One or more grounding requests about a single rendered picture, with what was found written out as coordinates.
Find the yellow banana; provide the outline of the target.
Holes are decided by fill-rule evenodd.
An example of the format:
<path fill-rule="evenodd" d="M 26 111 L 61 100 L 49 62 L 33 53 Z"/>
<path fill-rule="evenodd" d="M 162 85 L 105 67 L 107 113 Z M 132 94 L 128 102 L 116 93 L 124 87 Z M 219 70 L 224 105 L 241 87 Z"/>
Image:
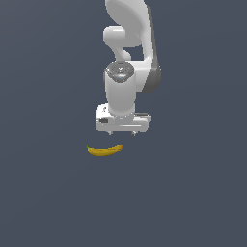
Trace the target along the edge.
<path fill-rule="evenodd" d="M 123 149 L 123 145 L 116 145 L 107 149 L 96 149 L 88 147 L 88 153 L 93 156 L 108 156 L 117 153 Z"/>

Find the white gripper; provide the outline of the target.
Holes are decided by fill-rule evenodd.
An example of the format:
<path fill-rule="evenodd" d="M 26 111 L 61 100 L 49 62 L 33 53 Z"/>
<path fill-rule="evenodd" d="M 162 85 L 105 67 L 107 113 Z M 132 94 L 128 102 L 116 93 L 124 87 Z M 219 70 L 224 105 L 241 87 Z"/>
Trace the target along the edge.
<path fill-rule="evenodd" d="M 96 130 L 108 132 L 131 132 L 135 136 L 137 132 L 146 132 L 149 128 L 151 115 L 148 113 L 131 113 L 128 116 L 119 117 L 112 115 L 108 110 L 108 104 L 100 104 L 96 109 Z"/>

